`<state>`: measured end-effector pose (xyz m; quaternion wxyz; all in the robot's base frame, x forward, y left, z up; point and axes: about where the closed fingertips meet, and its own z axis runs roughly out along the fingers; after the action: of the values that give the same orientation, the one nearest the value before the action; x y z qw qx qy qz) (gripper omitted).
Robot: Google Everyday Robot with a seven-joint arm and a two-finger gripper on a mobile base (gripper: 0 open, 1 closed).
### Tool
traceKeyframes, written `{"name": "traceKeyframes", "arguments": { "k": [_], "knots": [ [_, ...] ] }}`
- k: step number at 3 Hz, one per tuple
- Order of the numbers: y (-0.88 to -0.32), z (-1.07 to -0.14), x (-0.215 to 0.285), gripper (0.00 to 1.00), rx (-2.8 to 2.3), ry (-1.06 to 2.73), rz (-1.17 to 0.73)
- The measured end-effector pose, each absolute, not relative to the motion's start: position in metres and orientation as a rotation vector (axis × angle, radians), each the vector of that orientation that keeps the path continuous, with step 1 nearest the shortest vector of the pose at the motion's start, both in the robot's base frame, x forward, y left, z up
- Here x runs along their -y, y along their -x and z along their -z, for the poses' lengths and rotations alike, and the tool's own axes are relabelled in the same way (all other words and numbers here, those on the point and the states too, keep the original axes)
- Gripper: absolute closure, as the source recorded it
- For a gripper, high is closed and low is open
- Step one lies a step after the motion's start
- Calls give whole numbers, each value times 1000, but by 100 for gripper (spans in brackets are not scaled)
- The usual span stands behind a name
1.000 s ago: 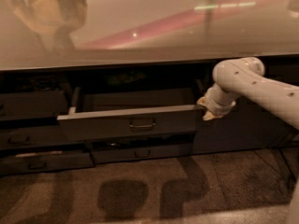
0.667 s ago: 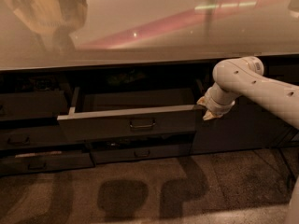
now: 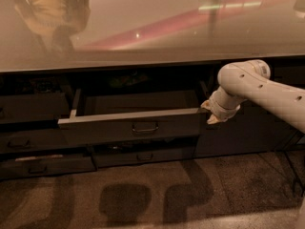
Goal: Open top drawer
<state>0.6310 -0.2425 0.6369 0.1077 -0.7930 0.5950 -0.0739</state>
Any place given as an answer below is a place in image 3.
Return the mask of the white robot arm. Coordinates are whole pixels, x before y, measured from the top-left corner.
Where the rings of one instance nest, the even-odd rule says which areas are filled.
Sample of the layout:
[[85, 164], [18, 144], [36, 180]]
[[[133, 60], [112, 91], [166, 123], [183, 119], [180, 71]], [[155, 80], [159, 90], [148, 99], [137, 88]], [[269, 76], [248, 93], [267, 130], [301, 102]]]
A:
[[211, 112], [210, 125], [236, 115], [240, 104], [250, 100], [305, 134], [305, 90], [270, 79], [263, 60], [248, 60], [223, 66], [217, 75], [219, 87], [201, 107]]

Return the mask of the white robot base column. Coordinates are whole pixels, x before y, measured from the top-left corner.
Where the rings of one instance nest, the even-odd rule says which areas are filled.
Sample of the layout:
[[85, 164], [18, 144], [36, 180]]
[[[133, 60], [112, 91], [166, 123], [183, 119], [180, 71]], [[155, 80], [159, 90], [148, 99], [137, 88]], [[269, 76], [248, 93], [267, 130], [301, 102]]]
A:
[[299, 209], [295, 229], [305, 229], [305, 198], [303, 199], [301, 207]]

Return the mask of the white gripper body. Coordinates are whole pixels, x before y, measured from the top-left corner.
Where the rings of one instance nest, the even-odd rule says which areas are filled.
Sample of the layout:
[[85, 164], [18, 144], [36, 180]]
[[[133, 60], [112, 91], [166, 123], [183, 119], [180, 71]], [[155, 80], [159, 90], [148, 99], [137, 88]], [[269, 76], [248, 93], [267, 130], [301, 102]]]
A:
[[209, 101], [211, 115], [227, 121], [235, 116], [245, 99], [228, 94], [224, 90], [216, 90], [209, 98]]

